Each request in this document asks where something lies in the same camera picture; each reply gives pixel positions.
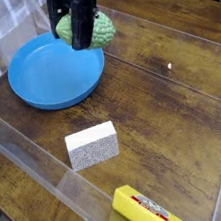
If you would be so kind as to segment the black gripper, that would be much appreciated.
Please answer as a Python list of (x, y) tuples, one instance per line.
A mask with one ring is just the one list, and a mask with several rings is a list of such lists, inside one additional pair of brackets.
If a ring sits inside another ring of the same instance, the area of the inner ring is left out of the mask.
[(72, 48), (87, 49), (91, 45), (96, 0), (46, 0), (51, 31), (55, 38), (59, 38), (56, 27), (65, 14), (71, 11)]

